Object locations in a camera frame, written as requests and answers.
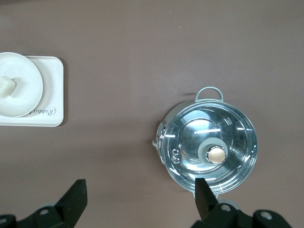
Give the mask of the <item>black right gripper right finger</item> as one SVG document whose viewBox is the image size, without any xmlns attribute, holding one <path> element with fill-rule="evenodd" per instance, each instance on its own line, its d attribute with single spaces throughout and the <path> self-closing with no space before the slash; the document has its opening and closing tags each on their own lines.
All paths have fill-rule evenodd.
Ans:
<svg viewBox="0 0 304 228">
<path fill-rule="evenodd" d="M 228 202 L 218 202 L 204 178 L 195 180 L 195 203 L 201 220 L 193 228 L 290 228 L 291 225 L 271 210 L 256 210 L 249 216 Z"/>
</svg>

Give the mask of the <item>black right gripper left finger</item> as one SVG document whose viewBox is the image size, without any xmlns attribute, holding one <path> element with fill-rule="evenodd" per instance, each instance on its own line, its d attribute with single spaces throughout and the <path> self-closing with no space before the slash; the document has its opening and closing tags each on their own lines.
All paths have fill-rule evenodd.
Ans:
<svg viewBox="0 0 304 228">
<path fill-rule="evenodd" d="M 0 216 L 2 228 L 73 228 L 87 206 L 85 179 L 76 180 L 53 206 L 45 206 L 17 221 L 12 214 Z"/>
</svg>

